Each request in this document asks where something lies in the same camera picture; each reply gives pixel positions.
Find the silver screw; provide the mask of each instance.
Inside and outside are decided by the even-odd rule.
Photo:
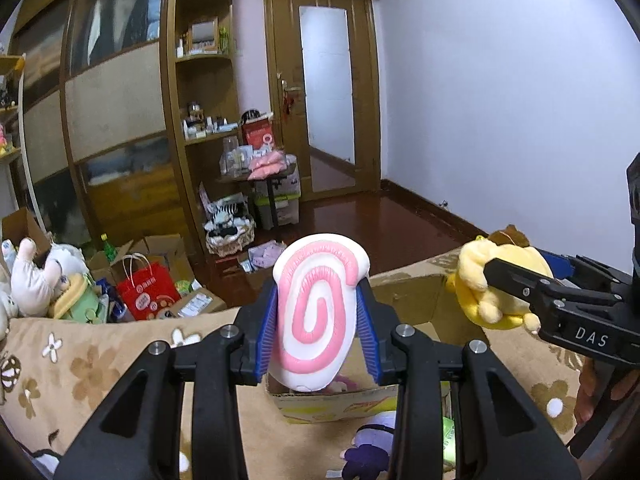
[[[220,335],[225,339],[236,337],[240,333],[240,329],[235,325],[225,325],[220,329]]]
[[[398,325],[396,326],[396,333],[400,337],[411,337],[415,334],[415,328],[407,324]]]
[[[486,352],[486,343],[479,339],[474,339],[469,343],[469,348],[474,354],[484,354]]]
[[[148,347],[146,347],[146,350],[151,355],[163,354],[166,350],[166,343],[164,341],[153,341]]]

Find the white bag handle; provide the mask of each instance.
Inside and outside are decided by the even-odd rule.
[[[125,260],[129,260],[128,274],[127,274],[127,267],[125,267],[125,264],[124,264]],[[149,260],[146,259],[146,256],[144,254],[141,254],[141,253],[125,254],[125,256],[122,258],[122,267],[124,268],[124,273],[126,277],[131,282],[131,285],[133,285],[133,287],[135,288],[136,284],[133,283],[133,260],[145,260],[147,267],[149,267],[149,272],[151,272],[151,276],[154,275],[154,272],[151,269],[151,263],[149,263]]]

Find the wooden door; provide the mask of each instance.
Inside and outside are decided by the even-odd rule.
[[[274,129],[298,158],[302,199],[379,189],[371,0],[266,0],[266,5]]]

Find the red shopping bag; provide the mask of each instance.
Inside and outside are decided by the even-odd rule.
[[[147,266],[132,272],[133,260],[145,260]],[[169,271],[158,262],[150,264],[142,254],[136,253],[125,256],[122,264],[127,279],[120,282],[117,289],[136,320],[154,319],[158,312],[180,300]]]

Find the pink plastic bag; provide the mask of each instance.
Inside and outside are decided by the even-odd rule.
[[[266,155],[253,158],[249,163],[249,169],[251,171],[255,171],[258,168],[262,168],[263,166],[268,166],[270,164],[284,164],[286,168],[286,162],[282,152],[269,152]]]
[[[284,162],[262,166],[257,170],[254,170],[252,174],[249,175],[249,180],[264,180],[268,176],[278,174],[286,169],[287,165]]]

